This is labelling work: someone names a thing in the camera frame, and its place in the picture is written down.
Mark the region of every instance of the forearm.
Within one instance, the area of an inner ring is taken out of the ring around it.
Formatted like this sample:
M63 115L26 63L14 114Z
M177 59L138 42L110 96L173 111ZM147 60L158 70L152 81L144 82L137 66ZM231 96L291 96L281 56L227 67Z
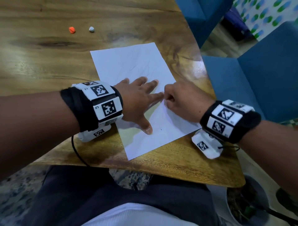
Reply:
M298 197L298 131L262 121L244 135L239 146L282 188Z
M59 91L0 97L0 180L80 131Z

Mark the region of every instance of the orange ball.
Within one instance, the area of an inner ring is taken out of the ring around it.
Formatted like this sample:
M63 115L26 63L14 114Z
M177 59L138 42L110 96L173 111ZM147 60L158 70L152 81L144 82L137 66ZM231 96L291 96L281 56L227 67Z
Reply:
M72 34L75 33L75 28L74 28L74 27L69 27L68 30L69 30L69 32L72 33Z

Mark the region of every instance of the dark pants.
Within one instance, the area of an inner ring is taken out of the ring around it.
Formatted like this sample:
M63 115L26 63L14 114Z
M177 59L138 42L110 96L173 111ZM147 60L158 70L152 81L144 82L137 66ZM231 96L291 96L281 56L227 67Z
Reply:
M23 225L82 225L116 206L154 206L178 218L218 225L209 190L203 184L154 175L145 190L118 186L108 168L53 166Z

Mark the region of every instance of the fingernail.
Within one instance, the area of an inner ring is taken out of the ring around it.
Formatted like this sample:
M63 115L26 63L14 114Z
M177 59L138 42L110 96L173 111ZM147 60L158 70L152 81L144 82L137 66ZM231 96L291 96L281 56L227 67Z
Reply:
M147 128L147 129L145 129L143 131L144 131L145 134L151 135L152 134L152 127L149 127L149 128Z

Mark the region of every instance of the white shirt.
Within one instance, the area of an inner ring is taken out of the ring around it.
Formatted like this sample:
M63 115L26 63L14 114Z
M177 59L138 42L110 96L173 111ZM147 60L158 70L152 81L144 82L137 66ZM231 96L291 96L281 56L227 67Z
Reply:
M152 206L126 203L110 209L82 226L197 226Z

